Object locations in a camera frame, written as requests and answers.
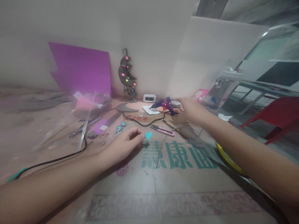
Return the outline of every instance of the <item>scissors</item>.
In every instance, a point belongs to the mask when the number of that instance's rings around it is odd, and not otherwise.
[[[163,128],[160,128],[160,127],[158,127],[157,125],[153,125],[153,124],[152,124],[150,127],[151,127],[152,129],[158,131],[158,132],[164,133],[164,134],[166,134],[166,135],[170,135],[171,137],[173,137],[173,136],[175,135],[174,132],[169,131],[169,130],[166,130],[166,129],[163,129]]]

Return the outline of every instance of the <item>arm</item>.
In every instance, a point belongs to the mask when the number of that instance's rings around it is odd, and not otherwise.
[[[37,223],[103,171],[125,159],[145,138],[123,131],[103,151],[0,186],[1,223]]]
[[[299,166],[208,112],[199,103],[178,99],[175,111],[207,130],[230,157],[274,199],[299,208]]]

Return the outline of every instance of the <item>plastic chair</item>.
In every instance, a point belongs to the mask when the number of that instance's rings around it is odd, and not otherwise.
[[[258,114],[243,123],[241,128],[258,119],[276,126],[276,128],[265,137],[268,140],[265,143],[266,145],[284,136],[288,132],[299,129],[299,97],[281,97],[273,101]]]

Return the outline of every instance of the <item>yellow tape roll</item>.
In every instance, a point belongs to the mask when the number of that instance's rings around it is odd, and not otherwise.
[[[244,171],[227,156],[227,154],[224,152],[224,150],[218,143],[217,143],[217,148],[218,148],[220,154],[222,155],[222,157],[225,159],[226,162],[228,162],[229,165],[231,165],[231,167],[233,167],[239,173],[246,175],[246,173],[244,173]]]

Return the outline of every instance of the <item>white alarm clock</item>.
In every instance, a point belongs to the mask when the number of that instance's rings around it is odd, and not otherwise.
[[[156,102],[156,95],[155,94],[144,94],[143,95],[143,102],[147,102],[147,103]]]

